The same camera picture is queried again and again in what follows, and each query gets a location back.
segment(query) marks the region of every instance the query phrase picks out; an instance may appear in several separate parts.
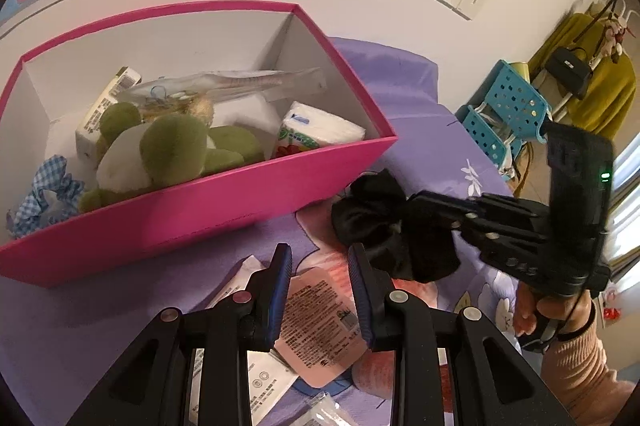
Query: stuffed toy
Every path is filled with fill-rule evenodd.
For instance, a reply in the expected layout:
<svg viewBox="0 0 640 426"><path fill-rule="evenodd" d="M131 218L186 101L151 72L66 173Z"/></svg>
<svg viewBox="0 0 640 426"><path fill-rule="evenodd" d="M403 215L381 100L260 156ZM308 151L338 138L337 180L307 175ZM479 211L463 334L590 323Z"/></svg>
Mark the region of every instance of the stuffed toy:
<svg viewBox="0 0 640 426"><path fill-rule="evenodd" d="M264 153L241 127L209 129L197 117L177 113L143 123L135 105L120 102L100 119L98 159L98 188L82 195L81 213L264 161Z"/></svg>

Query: pink sleeve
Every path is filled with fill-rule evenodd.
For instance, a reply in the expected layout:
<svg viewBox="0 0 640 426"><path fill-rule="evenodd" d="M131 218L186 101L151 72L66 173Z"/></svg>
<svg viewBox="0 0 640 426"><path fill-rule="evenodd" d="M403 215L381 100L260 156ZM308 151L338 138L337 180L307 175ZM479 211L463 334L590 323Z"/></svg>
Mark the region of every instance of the pink sleeve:
<svg viewBox="0 0 640 426"><path fill-rule="evenodd" d="M595 322L573 340L552 343L543 358L542 379L578 426L609 426L635 389L606 363Z"/></svg>

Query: black bag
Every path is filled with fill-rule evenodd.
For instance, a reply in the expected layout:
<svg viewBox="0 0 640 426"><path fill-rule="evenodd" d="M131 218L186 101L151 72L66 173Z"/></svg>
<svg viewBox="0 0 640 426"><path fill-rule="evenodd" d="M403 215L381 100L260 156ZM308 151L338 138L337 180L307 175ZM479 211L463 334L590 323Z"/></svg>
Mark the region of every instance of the black bag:
<svg viewBox="0 0 640 426"><path fill-rule="evenodd" d="M580 42L582 37L589 31L595 23L602 18L602 16L607 12L609 8L611 8L611 12L609 13L609 19L613 16L613 12L616 9L616 3L618 0L610 0L604 9L596 16L589 25L582 30L582 32L574 38L574 44ZM596 45L595 51L593 52L593 56L596 56L596 53L600 49L600 45L604 40L606 28L602 31L602 35L600 37L600 41L598 45ZM587 62L584 62L580 58L578 58L575 54L575 50L583 50L585 55L587 55L587 51L585 51L582 47L574 47L574 48L566 48L566 47L558 47L549 57L549 60L545 63L545 69L553 76L558 83L562 85L568 92L571 92L579 100L583 100L586 96L587 89L589 87L589 82L591 80L591 76L593 76L593 71L591 70L590 65Z"/></svg>
<svg viewBox="0 0 640 426"><path fill-rule="evenodd" d="M546 62L545 69L562 87L579 100L583 100L593 71L589 64L573 53L574 50L558 47Z"/></svg>

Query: barcode sticker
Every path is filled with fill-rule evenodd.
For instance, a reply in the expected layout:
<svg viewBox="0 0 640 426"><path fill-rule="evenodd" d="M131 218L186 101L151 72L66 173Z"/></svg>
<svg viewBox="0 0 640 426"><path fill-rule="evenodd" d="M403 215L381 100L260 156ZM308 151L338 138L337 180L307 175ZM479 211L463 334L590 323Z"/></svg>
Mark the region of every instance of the barcode sticker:
<svg viewBox="0 0 640 426"><path fill-rule="evenodd" d="M338 312L338 318L345 329L351 330L358 324L357 316L351 311Z"/></svg>
<svg viewBox="0 0 640 426"><path fill-rule="evenodd" d="M91 117L89 117L87 123L84 126L84 130L87 133L94 133L98 131L98 127L100 126L100 118L105 110L107 110L113 103L111 103L107 98L103 98L100 104L97 106L96 110Z"/></svg>
<svg viewBox="0 0 640 426"><path fill-rule="evenodd" d="M135 85L136 83L138 83L137 80L133 79L127 73L124 73L120 77L118 82L111 88L111 90L109 91L109 95L115 98L122 91L132 88L132 86Z"/></svg>

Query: open box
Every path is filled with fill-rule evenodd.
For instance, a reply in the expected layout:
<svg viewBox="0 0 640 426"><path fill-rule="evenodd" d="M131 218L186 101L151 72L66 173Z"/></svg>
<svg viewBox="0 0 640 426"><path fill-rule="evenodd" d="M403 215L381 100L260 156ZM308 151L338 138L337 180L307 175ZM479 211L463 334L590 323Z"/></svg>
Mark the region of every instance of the open box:
<svg viewBox="0 0 640 426"><path fill-rule="evenodd" d="M331 197L396 136L328 38L295 4L206 1L123 13L25 54L0 96L0 211L17 206L44 159L90 181L74 130L122 66L144 80L206 70L320 67L327 89L297 101L366 129L365 141L245 166L136 197L11 240L0 231L0 275L51 287L158 255L221 231ZM292 100L278 106L284 116Z"/></svg>

